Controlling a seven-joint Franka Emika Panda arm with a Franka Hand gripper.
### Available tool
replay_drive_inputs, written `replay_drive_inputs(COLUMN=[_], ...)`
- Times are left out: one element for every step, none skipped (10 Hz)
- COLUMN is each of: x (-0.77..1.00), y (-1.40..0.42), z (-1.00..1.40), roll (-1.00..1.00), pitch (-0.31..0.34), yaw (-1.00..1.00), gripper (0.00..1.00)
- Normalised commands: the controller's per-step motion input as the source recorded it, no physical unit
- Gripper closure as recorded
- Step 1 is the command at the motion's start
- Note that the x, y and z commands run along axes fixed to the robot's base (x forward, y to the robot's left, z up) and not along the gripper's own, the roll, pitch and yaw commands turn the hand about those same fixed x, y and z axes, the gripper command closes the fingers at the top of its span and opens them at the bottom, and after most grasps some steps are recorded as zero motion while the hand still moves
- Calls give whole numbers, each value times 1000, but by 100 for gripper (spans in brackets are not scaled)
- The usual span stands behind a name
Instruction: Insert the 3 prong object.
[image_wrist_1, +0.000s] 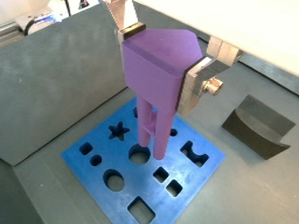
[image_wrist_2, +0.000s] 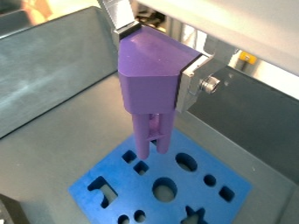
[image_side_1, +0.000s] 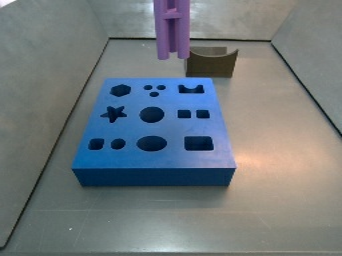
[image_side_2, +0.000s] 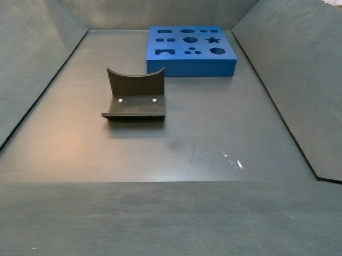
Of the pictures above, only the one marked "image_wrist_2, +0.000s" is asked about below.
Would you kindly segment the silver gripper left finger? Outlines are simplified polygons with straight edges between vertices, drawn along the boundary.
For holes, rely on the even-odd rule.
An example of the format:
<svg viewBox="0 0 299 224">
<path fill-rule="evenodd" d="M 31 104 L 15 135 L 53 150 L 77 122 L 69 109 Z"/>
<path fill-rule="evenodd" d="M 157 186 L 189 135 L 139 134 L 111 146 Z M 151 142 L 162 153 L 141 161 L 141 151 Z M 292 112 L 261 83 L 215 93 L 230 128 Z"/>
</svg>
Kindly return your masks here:
<svg viewBox="0 0 299 224">
<path fill-rule="evenodd" d="M 121 40 L 142 28 L 135 20 L 130 0 L 98 0 L 107 22 L 111 27 L 114 44 L 119 47 Z"/>
</svg>

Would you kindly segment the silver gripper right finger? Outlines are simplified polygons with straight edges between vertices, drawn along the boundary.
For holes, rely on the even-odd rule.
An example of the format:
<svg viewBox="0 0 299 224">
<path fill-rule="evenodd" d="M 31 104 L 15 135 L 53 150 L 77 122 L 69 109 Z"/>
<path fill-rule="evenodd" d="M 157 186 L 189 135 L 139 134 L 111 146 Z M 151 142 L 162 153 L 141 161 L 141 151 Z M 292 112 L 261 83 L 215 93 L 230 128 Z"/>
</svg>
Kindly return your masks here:
<svg viewBox="0 0 299 224">
<path fill-rule="evenodd" d="M 237 48 L 214 37 L 207 37 L 203 54 L 182 70 L 177 110 L 185 112 L 197 102 L 201 92 L 214 94 L 221 80 L 214 74 L 223 69 L 235 54 Z"/>
</svg>

